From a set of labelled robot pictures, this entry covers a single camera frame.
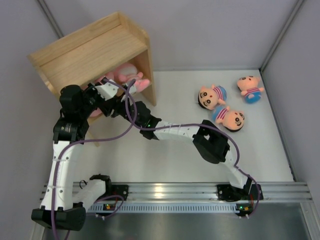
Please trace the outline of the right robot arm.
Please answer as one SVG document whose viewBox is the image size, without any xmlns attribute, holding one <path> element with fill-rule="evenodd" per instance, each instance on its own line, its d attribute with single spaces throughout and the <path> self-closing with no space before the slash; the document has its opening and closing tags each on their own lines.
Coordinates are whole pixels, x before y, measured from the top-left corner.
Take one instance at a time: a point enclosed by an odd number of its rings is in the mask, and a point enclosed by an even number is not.
<svg viewBox="0 0 320 240">
<path fill-rule="evenodd" d="M 167 122 L 153 116 L 143 102 L 130 103 L 122 96 L 105 100 L 101 111 L 107 117 L 122 116 L 148 140 L 175 140 L 193 144 L 200 156 L 220 167 L 228 179 L 227 184 L 217 186 L 219 200 L 236 202 L 263 199 L 261 186 L 238 167 L 240 151 L 238 148 L 235 154 L 231 151 L 235 141 L 210 121 L 203 120 L 200 124 Z"/>
</svg>

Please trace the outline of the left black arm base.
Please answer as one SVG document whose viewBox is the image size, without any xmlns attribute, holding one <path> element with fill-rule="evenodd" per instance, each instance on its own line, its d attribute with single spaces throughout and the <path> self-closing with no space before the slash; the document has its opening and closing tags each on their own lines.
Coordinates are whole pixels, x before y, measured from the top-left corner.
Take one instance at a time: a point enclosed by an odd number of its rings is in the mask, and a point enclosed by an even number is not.
<svg viewBox="0 0 320 240">
<path fill-rule="evenodd" d="M 127 184 L 112 184 L 108 187 L 108 190 L 106 191 L 107 196 L 111 195 L 119 195 L 123 197 L 124 201 L 127 200 L 129 195 L 129 185 Z"/>
</svg>

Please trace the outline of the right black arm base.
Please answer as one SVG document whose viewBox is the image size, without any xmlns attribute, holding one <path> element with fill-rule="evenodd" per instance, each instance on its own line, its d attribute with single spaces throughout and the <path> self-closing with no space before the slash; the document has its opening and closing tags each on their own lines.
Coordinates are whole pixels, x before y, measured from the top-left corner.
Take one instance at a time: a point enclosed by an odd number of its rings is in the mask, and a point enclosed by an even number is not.
<svg viewBox="0 0 320 240">
<path fill-rule="evenodd" d="M 230 184 L 218 184 L 218 199 L 225 202 L 250 201 L 258 200 L 258 198 L 263 200 L 264 196 L 260 187 L 259 184 L 251 184 L 241 189 L 233 187 Z"/>
</svg>

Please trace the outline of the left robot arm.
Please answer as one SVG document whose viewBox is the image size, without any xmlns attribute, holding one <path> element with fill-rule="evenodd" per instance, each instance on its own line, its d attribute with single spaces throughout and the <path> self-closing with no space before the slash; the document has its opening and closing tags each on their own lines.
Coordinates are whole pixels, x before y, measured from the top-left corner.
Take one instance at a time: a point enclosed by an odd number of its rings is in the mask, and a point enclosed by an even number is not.
<svg viewBox="0 0 320 240">
<path fill-rule="evenodd" d="M 49 181 L 39 208 L 31 219 L 52 230 L 80 231 L 86 213 L 96 200 L 113 194 L 108 175 L 93 175 L 78 194 L 73 195 L 74 176 L 84 139 L 89 129 L 88 118 L 96 109 L 109 116 L 107 101 L 117 94 L 111 84 L 89 84 L 86 89 L 68 85 L 61 89 L 60 117 L 53 128 L 53 158 Z"/>
</svg>

